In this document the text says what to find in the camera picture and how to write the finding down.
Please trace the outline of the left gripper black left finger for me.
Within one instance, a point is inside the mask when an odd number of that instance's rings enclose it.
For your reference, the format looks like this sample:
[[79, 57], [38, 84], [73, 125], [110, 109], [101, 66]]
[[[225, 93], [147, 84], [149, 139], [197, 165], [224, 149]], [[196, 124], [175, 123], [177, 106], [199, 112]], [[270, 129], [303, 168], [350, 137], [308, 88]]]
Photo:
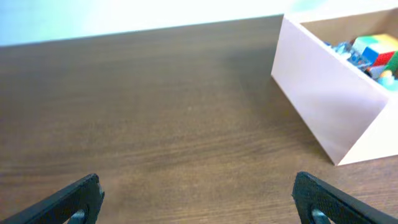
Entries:
[[96, 223], [104, 200], [97, 174], [89, 174], [1, 223]]

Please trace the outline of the blue orange duck toy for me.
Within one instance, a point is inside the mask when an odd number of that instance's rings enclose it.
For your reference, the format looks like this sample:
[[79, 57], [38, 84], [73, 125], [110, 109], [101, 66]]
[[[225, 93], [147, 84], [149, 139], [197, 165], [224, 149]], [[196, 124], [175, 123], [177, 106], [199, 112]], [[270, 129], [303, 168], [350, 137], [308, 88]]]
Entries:
[[397, 91], [397, 80], [391, 70], [383, 71], [377, 79], [378, 84], [389, 91]]

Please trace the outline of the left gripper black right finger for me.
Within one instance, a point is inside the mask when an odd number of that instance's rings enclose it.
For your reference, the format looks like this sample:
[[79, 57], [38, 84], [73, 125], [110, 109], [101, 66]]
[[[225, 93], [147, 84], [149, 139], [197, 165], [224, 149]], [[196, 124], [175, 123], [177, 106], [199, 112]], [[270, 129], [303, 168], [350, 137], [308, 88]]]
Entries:
[[298, 172], [292, 197], [302, 223], [397, 224], [397, 219], [308, 172]]

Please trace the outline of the multicolour puzzle cube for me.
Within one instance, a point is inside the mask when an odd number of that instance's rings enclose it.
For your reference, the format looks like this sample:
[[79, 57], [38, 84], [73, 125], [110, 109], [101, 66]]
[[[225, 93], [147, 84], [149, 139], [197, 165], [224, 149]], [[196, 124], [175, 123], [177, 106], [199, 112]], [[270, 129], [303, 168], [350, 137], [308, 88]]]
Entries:
[[385, 65], [386, 70], [397, 70], [397, 37], [389, 34], [357, 37], [352, 47], [371, 61], [371, 66]]

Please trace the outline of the red toy fire truck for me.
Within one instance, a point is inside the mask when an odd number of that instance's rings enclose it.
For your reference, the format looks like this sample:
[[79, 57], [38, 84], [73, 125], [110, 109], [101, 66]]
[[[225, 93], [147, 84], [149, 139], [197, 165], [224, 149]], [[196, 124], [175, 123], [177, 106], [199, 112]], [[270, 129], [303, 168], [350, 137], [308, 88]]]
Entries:
[[350, 42], [341, 42], [336, 45], [324, 42], [324, 44], [372, 79], [378, 79], [380, 74], [386, 69], [385, 65], [371, 66], [371, 61], [355, 50]]

